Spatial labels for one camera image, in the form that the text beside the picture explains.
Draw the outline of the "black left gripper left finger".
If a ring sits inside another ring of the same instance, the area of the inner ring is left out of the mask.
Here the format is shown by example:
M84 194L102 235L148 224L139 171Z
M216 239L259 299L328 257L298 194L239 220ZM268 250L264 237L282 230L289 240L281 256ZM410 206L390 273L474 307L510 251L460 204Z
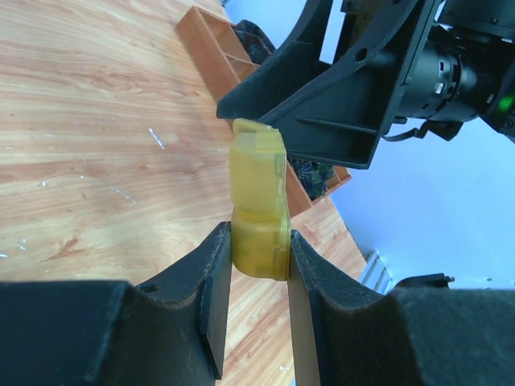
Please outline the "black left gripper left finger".
M213 385L223 375L231 228L139 285L1 284L4 385Z

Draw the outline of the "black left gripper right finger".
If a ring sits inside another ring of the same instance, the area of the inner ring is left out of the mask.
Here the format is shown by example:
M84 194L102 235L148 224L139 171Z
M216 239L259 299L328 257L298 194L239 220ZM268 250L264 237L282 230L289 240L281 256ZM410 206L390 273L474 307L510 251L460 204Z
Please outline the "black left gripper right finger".
M399 288L379 294L290 245L290 328L299 385L511 385L514 293Z

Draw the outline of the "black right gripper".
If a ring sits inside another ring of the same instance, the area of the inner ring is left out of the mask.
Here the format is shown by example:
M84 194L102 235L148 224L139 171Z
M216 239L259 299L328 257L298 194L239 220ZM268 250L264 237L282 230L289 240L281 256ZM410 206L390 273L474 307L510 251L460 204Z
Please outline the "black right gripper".
M476 117L514 138L514 3L445 1L430 28L418 54L392 43L366 67L375 79L392 80L393 66L412 66L391 114L369 105L369 122L346 126L347 140L402 141L432 132L450 141Z

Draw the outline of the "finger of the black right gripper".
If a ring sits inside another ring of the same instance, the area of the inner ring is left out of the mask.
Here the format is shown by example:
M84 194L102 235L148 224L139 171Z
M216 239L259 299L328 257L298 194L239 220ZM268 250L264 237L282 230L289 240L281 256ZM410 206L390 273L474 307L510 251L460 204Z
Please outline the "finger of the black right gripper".
M331 6L307 2L286 41L219 101L216 115L273 126L290 158L366 169L401 115L437 4L384 1L355 43L326 65L319 55Z

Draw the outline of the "yellow translucent pill organizer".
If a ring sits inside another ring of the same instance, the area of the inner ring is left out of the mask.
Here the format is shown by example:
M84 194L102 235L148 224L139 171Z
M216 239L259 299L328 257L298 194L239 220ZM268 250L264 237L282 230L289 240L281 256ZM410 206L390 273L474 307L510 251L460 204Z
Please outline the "yellow translucent pill organizer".
M287 280L291 225L280 132L256 121L234 120L229 179L233 264L250 277Z

